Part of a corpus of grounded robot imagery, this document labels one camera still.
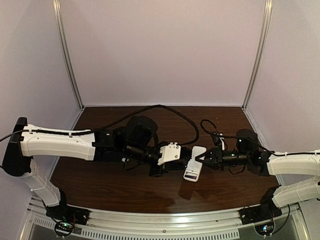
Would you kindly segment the blue battery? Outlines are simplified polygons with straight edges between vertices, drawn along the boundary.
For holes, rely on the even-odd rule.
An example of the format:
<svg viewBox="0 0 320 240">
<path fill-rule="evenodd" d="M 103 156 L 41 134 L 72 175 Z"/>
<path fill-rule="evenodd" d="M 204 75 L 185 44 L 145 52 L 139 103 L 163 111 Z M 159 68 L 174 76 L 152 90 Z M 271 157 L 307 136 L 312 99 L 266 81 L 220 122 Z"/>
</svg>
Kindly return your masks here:
<svg viewBox="0 0 320 240">
<path fill-rule="evenodd" d="M 193 172 L 193 171 L 186 171 L 184 173 L 184 175 L 190 175 L 190 176 L 199 176 L 199 173 L 198 172 Z"/>
<path fill-rule="evenodd" d="M 196 180 L 197 176 L 193 176 L 193 175 L 185 175 L 184 178 L 188 178 L 188 179 L 193 179 Z"/>
</svg>

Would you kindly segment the white remote control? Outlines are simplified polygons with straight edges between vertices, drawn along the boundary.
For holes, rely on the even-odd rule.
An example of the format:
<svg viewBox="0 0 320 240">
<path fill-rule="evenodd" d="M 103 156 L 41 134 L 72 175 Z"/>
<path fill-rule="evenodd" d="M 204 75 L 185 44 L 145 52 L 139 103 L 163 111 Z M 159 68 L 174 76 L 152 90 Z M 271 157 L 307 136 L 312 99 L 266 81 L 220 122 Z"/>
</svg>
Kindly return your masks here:
<svg viewBox="0 0 320 240">
<path fill-rule="evenodd" d="M 184 180 L 189 181 L 189 182 L 197 182 L 199 180 L 203 164 L 198 161 L 195 161 L 195 156 L 197 154 L 205 152 L 206 150 L 207 150 L 207 148 L 203 147 L 203 146 L 194 146 L 192 148 L 191 159 L 189 160 L 187 167 L 186 167 L 184 174 L 183 174 Z M 187 171 L 197 172 L 197 173 L 199 173 L 199 176 L 197 177 L 197 179 L 184 178 L 185 172 L 187 172 Z"/>
</svg>

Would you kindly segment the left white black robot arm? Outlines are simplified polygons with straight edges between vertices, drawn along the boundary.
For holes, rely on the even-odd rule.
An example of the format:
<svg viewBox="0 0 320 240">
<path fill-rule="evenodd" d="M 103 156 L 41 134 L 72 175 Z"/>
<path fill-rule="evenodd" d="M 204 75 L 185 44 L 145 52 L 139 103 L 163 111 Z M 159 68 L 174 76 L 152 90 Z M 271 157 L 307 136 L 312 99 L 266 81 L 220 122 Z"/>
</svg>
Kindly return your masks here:
<svg viewBox="0 0 320 240">
<path fill-rule="evenodd" d="M 32 192 L 53 211 L 68 209 L 65 193 L 37 167 L 34 156 L 58 156 L 93 162 L 134 161 L 149 166 L 151 177 L 184 170 L 192 151 L 176 142 L 159 142 L 158 125 L 149 117 L 133 116 L 116 129 L 60 130 L 37 127 L 20 117 L 8 136 L 2 161 L 10 176 L 22 177 Z"/>
</svg>

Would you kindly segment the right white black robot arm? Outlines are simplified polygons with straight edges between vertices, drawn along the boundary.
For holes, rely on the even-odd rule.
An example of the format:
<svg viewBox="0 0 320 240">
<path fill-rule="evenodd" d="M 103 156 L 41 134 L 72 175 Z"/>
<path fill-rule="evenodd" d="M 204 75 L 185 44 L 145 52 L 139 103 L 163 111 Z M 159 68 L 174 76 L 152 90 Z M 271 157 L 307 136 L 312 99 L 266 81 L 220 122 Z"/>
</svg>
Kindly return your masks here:
<svg viewBox="0 0 320 240">
<path fill-rule="evenodd" d="M 258 135 L 250 129 L 238 130 L 234 150 L 222 148 L 224 135 L 211 134 L 215 146 L 197 154 L 196 162 L 213 170 L 245 166 L 254 175 L 261 177 L 277 175 L 308 175 L 310 178 L 271 187 L 260 200 L 260 206 L 274 210 L 287 205 L 305 202 L 320 197 L 320 152 L 275 152 L 259 145 Z"/>
</svg>

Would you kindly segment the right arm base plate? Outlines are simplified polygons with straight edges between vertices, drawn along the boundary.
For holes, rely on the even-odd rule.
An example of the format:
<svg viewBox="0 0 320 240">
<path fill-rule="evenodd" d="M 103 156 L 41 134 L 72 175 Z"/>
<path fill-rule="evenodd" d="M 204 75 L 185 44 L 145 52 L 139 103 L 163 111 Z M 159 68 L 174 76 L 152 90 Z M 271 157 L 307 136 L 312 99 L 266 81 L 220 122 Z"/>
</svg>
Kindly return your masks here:
<svg viewBox="0 0 320 240">
<path fill-rule="evenodd" d="M 238 210 L 241 223 L 243 225 L 258 223 L 262 221 L 271 220 L 274 217 L 282 215 L 280 208 L 269 209 L 266 206 L 245 206 Z"/>
</svg>

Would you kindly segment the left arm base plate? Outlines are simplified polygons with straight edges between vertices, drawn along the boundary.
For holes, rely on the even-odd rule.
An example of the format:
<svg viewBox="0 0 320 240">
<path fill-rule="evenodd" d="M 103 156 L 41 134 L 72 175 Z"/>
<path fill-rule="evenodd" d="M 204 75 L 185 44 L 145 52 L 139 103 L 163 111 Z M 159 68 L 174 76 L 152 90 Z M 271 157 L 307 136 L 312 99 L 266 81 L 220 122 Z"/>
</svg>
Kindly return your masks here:
<svg viewBox="0 0 320 240">
<path fill-rule="evenodd" d="M 45 206 L 46 215 L 56 221 L 65 221 L 71 224 L 83 225 L 87 224 L 90 211 L 85 208 L 74 206 Z"/>
</svg>

